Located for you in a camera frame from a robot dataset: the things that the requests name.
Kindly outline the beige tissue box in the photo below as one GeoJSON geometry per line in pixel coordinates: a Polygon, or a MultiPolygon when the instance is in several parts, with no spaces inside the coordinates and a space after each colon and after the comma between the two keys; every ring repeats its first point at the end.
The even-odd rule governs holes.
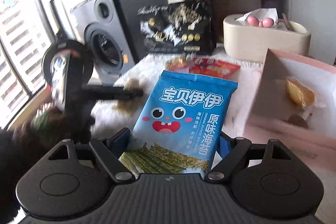
{"type": "Polygon", "coordinates": [[[276,9],[257,9],[223,20],[224,49],[233,59],[262,62],[267,50],[307,56],[311,33],[301,24],[280,19],[276,9]]]}

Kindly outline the pink open box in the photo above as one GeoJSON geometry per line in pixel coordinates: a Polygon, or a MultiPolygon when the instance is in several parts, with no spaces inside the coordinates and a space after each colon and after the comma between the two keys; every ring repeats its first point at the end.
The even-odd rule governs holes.
{"type": "Polygon", "coordinates": [[[335,67],[267,50],[244,135],[280,139],[311,160],[335,156],[335,67]]]}

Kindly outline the grey speaker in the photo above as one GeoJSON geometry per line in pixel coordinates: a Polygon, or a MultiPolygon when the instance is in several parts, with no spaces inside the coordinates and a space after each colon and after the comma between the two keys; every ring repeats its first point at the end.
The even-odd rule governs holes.
{"type": "Polygon", "coordinates": [[[86,0],[71,10],[83,43],[92,51],[103,85],[112,85],[135,65],[114,0],[86,0]]]}

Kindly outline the blue seaweed snack bag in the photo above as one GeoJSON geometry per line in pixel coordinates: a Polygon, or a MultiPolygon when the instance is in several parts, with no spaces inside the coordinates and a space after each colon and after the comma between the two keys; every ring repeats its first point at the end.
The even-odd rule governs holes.
{"type": "Polygon", "coordinates": [[[163,71],[147,99],[120,161],[142,173],[200,173],[211,168],[233,81],[163,71]]]}

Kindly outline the black plum snack bag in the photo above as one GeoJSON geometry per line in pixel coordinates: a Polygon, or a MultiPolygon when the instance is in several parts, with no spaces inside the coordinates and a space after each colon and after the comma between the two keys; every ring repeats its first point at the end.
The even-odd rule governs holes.
{"type": "Polygon", "coordinates": [[[144,6],[137,15],[149,53],[203,55],[214,50],[211,11],[206,1],[144,6]]]}

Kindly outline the pink packet with yellow eggs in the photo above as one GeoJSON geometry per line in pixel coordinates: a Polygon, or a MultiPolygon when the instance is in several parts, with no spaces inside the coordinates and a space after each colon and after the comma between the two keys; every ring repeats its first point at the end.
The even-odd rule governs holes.
{"type": "Polygon", "coordinates": [[[308,87],[294,78],[285,80],[287,97],[298,110],[306,110],[315,103],[315,94],[308,87]]]}

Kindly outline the small biscuit ball packet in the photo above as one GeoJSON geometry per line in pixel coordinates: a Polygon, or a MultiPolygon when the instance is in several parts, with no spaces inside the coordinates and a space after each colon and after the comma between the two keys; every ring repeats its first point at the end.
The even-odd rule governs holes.
{"type": "Polygon", "coordinates": [[[191,64],[192,58],[186,56],[175,57],[165,63],[165,69],[171,72],[189,72],[189,65],[191,64]]]}

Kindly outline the red snack packet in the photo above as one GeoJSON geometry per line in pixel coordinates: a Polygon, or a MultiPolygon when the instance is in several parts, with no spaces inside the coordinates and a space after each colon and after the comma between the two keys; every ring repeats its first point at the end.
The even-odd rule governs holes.
{"type": "Polygon", "coordinates": [[[217,59],[194,57],[188,64],[189,73],[228,79],[240,69],[240,65],[217,59]]]}

